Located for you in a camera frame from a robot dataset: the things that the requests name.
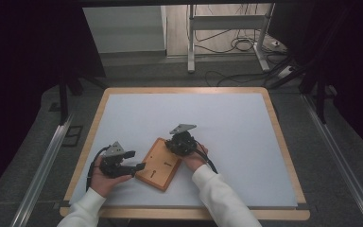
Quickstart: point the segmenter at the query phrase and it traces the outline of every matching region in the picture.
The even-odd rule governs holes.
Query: gray floor
[[[166,59],[162,56],[110,57],[103,59],[107,74],[102,81],[115,87],[154,86],[214,86],[222,76],[259,73],[255,57],[199,58],[196,73],[187,73],[185,59]],[[240,82],[226,80],[221,86],[260,86],[257,76],[242,76]],[[27,226],[56,226],[62,217],[59,204],[73,175],[78,156],[95,116],[103,91],[81,80],[82,96],[69,95],[75,113],[71,126],[82,126],[81,138],[75,147],[61,147],[48,175],[43,191],[29,217]],[[271,100],[277,111],[302,190],[311,211],[307,221],[261,220],[263,226],[363,226],[363,215],[337,165],[323,143],[310,114],[297,89],[300,79],[293,80],[279,89],[270,90]],[[9,226],[20,202],[38,168],[60,121],[58,111],[50,111],[59,102],[59,89],[46,91],[42,106],[29,134],[9,168],[0,180],[0,226]],[[325,102],[327,125],[338,141],[355,175],[363,184],[363,141],[339,115],[332,99]],[[63,144],[74,143],[66,138]],[[132,220],[129,226],[215,226],[211,221],[158,221]],[[102,219],[99,226],[114,226]]]

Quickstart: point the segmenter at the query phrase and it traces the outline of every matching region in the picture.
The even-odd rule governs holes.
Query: wall
[[[83,10],[99,53],[165,50],[160,6]]]

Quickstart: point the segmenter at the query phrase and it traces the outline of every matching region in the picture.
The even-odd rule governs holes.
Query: person's left hand
[[[101,197],[106,198],[112,189],[118,184],[130,180],[131,175],[125,175],[118,178],[109,178],[99,169],[102,162],[102,156],[99,155],[94,164],[93,176],[91,179],[91,188]]]

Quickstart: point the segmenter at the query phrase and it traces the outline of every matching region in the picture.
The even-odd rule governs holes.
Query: person's right hand
[[[197,145],[197,149],[205,154],[208,154],[208,149],[204,145]],[[182,160],[193,172],[195,172],[200,166],[206,164],[205,160],[203,160],[202,157],[195,152],[182,157]]]

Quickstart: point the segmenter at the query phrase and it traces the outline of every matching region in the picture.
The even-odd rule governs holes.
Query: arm
[[[199,197],[218,226],[261,226],[246,204],[225,183],[223,177],[215,174],[197,154],[184,157],[183,160],[194,171],[193,182],[199,188]]]
[[[95,166],[99,166],[102,157],[96,159]],[[80,201],[70,207],[70,213],[58,226],[96,226],[99,221],[98,211],[105,202],[106,197],[118,184],[131,179],[131,176],[121,176],[111,179],[102,174],[99,167],[94,168],[91,187]]]

